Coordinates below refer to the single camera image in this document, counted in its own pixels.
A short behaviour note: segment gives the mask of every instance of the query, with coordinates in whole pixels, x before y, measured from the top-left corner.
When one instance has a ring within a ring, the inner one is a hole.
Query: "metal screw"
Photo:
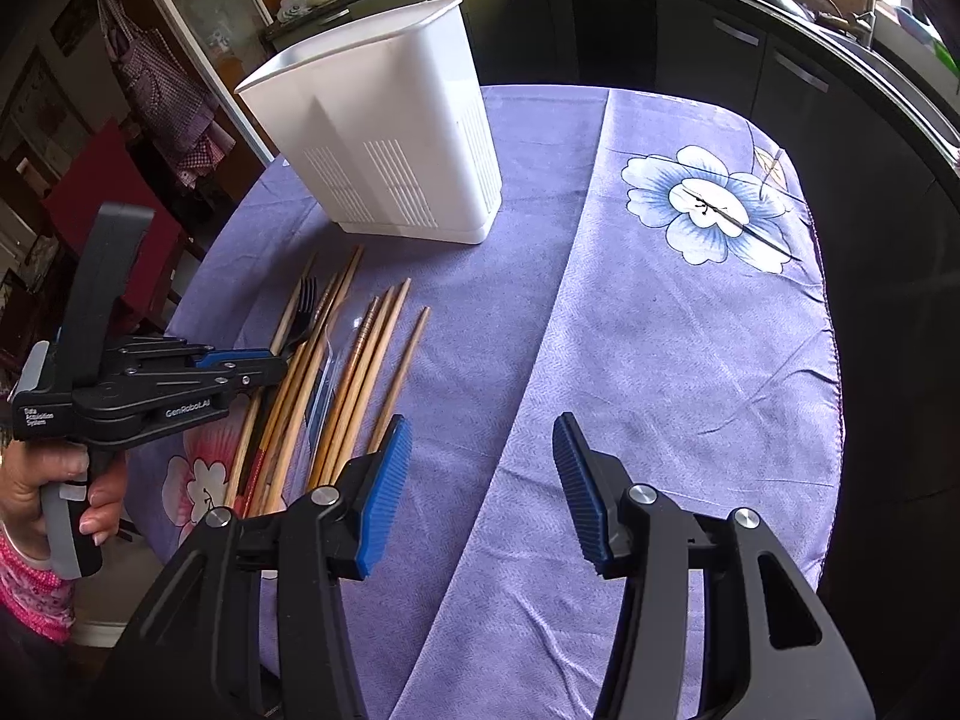
[[[760,525],[760,515],[753,509],[737,509],[733,513],[733,519],[741,528],[752,531],[757,525]]]
[[[310,500],[317,504],[317,506],[333,506],[339,499],[340,491],[329,485],[316,488],[313,493],[310,493]]]
[[[630,490],[627,490],[627,495],[630,496],[632,502],[643,506],[650,506],[656,501],[656,490],[650,485],[633,485]]]
[[[233,514],[230,512],[230,509],[226,506],[218,506],[216,509],[210,509],[210,511],[206,513],[203,522],[211,528],[223,528],[227,522],[230,522],[231,517],[233,517]]]

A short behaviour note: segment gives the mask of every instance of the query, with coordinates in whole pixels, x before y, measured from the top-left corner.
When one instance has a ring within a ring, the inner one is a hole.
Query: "flower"
[[[224,504],[247,403],[246,397],[234,398],[226,418],[185,431],[186,458],[175,455],[167,464],[160,495],[167,517],[181,529],[178,544],[204,514]]]
[[[666,227],[666,242],[690,265],[722,263],[733,252],[747,265],[780,274],[791,259],[773,218],[786,213],[785,195],[749,172],[727,166],[699,146],[673,161],[635,157],[621,173],[635,187],[627,210],[648,227]]]

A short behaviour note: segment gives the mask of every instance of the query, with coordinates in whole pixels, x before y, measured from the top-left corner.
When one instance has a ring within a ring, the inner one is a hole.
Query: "pink sleeve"
[[[20,622],[57,644],[73,624],[73,581],[24,562],[0,527],[0,604]]]

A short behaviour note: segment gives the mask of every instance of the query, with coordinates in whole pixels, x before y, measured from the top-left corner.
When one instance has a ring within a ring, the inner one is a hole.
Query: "red chair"
[[[79,257],[105,202],[145,205],[155,212],[131,269],[127,291],[114,309],[110,330],[130,333],[144,320],[162,330],[166,327],[161,318],[165,300],[169,296],[179,302],[179,295],[171,292],[174,269],[192,242],[143,180],[115,119],[90,139],[43,205],[59,240]],[[191,254],[196,256],[195,252],[191,247]]]

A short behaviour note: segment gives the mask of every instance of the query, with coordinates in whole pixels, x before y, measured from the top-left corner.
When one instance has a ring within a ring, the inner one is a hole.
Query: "tablecloth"
[[[354,293],[409,275],[409,304],[433,307],[397,407],[415,450],[387,555],[344,583],[371,718],[590,716],[619,589],[580,557],[549,457],[562,410],[683,506],[757,508],[812,583],[829,540],[839,377],[784,153],[687,100],[532,86],[484,98],[504,189],[483,245],[347,236],[280,159],[169,328],[265,346],[309,254],[329,274],[358,241]],[[244,405],[133,452],[128,510],[161,557],[222,500]],[[274,598],[264,581],[272,667]]]

